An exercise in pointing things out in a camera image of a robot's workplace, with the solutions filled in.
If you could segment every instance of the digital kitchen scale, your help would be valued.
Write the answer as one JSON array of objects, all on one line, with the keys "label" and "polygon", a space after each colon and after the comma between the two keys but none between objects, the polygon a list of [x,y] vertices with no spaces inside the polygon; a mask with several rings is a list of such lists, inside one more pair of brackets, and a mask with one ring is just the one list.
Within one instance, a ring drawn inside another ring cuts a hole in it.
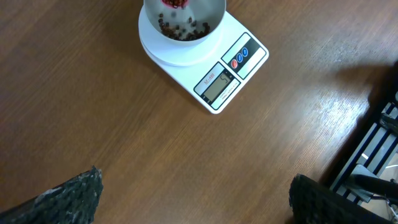
[{"label": "digital kitchen scale", "polygon": [[178,46],[152,26],[143,7],[139,37],[148,56],[213,114],[220,113],[269,52],[228,12],[202,43]]}]

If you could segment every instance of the scale display screen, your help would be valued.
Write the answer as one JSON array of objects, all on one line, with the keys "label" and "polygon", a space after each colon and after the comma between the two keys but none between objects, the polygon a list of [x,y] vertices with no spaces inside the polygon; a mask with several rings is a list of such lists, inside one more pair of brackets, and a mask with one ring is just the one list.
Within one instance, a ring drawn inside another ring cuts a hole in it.
[{"label": "scale display screen", "polygon": [[214,99],[220,94],[221,91],[231,82],[227,74],[222,73],[213,84],[205,91],[204,95],[210,100]]}]

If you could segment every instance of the wood grain surface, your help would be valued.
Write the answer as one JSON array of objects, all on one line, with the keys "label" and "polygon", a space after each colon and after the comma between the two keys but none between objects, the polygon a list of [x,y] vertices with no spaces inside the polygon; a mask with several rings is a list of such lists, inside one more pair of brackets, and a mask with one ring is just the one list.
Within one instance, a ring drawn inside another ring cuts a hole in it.
[{"label": "wood grain surface", "polygon": [[283,223],[398,59],[398,1],[229,0],[271,56],[212,115],[142,49],[142,1],[0,1],[0,211],[102,169],[95,223]]}]

